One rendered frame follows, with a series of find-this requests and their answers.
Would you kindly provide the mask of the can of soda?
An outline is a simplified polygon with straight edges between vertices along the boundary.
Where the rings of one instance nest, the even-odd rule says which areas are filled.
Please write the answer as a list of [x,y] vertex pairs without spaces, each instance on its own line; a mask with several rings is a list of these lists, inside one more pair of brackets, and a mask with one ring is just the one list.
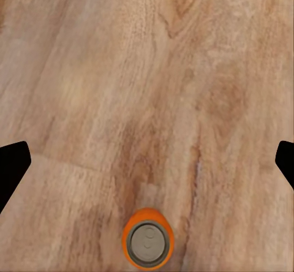
[[141,208],[126,224],[121,244],[127,261],[139,270],[158,270],[173,252],[174,234],[162,213]]

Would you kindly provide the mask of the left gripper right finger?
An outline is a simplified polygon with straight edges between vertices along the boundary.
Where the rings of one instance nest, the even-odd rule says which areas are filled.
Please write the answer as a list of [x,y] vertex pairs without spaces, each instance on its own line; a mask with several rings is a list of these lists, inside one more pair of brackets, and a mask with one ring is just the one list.
[[275,161],[294,189],[294,143],[281,141],[277,149]]

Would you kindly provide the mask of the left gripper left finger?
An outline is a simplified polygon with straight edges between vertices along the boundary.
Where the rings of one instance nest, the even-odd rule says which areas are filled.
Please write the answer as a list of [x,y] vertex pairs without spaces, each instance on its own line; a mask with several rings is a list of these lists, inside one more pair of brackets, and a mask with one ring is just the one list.
[[0,213],[31,164],[25,141],[0,148]]

